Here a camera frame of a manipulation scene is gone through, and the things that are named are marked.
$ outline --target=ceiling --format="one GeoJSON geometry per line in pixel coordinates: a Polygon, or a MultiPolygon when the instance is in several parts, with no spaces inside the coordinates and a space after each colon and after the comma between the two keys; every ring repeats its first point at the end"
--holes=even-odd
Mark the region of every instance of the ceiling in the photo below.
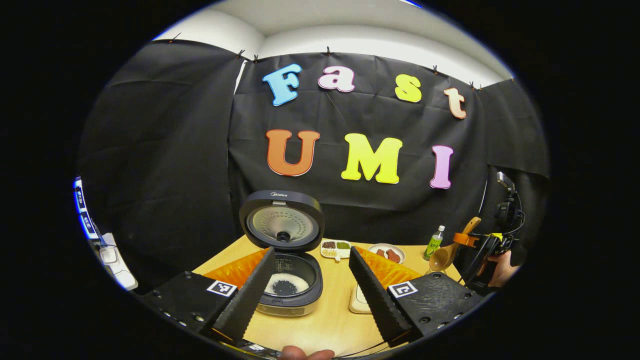
{"type": "Polygon", "coordinates": [[[268,37],[311,26],[364,25],[403,31],[465,53],[510,78],[487,48],[444,18],[398,0],[226,0],[208,9],[234,16],[268,37]]]}

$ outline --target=white rice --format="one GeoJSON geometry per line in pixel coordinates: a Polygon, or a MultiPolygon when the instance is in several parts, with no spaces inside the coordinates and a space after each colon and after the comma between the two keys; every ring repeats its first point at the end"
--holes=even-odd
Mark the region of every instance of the white rice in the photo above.
{"type": "Polygon", "coordinates": [[[278,281],[286,281],[292,284],[295,288],[294,294],[301,293],[306,289],[309,289],[309,284],[307,284],[307,282],[301,277],[291,275],[291,274],[285,274],[283,272],[278,272],[271,276],[265,291],[270,294],[275,294],[276,291],[274,290],[274,287],[275,287],[275,284],[278,283],[278,281]]]}

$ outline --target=hand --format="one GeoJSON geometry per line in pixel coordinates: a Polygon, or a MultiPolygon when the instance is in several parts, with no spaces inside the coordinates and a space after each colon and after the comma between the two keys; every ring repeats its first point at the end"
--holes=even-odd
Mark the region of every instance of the hand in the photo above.
{"type": "Polygon", "coordinates": [[[511,266],[511,250],[498,256],[489,256],[487,260],[498,263],[495,267],[495,271],[493,272],[491,281],[487,284],[492,287],[503,287],[507,281],[509,281],[511,276],[520,268],[520,265],[511,266]]]}
{"type": "Polygon", "coordinates": [[[307,356],[301,348],[292,345],[282,348],[278,360],[330,360],[335,356],[332,350],[320,350],[307,356]]]}

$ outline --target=blue letter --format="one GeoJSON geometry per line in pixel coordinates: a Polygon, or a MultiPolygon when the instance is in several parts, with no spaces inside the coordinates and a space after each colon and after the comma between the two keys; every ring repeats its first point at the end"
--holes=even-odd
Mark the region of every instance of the blue letter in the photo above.
{"type": "Polygon", "coordinates": [[[273,92],[273,106],[280,106],[287,101],[291,101],[298,96],[298,93],[295,91],[289,90],[288,85],[291,85],[294,88],[297,88],[300,82],[298,82],[298,77],[294,74],[289,74],[287,77],[284,77],[284,74],[288,72],[301,72],[302,68],[298,64],[291,64],[289,66],[283,67],[280,70],[276,70],[268,75],[265,75],[262,78],[263,81],[269,83],[271,87],[271,91],[273,92]]]}

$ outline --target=inner pot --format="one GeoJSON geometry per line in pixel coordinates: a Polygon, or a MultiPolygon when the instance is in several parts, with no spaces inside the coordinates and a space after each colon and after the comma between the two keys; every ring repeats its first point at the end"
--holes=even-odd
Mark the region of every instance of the inner pot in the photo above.
{"type": "Polygon", "coordinates": [[[305,259],[294,254],[275,254],[273,275],[264,293],[272,297],[295,297],[310,291],[318,274],[305,259]]]}

